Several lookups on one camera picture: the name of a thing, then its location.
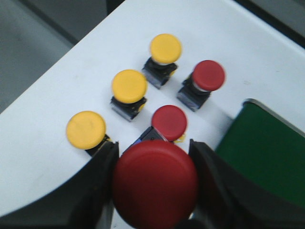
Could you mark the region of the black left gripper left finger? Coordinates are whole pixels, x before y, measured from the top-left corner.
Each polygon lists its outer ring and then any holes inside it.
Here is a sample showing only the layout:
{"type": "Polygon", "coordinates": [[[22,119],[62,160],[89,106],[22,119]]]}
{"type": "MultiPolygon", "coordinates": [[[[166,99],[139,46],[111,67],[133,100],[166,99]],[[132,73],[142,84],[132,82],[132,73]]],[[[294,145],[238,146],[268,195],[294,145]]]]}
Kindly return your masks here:
{"type": "Polygon", "coordinates": [[[2,229],[109,229],[111,180],[119,144],[106,142],[90,161],[51,193],[0,218],[2,229]]]}

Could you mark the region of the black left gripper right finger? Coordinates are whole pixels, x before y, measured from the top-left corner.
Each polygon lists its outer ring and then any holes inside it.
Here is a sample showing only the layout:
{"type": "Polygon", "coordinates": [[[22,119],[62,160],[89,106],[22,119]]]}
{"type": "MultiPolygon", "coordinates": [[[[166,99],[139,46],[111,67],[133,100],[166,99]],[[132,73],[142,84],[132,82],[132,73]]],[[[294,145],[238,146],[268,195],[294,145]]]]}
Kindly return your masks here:
{"type": "Polygon", "coordinates": [[[303,229],[305,210],[258,187],[206,143],[190,140],[199,177],[195,219],[205,229],[303,229]]]}

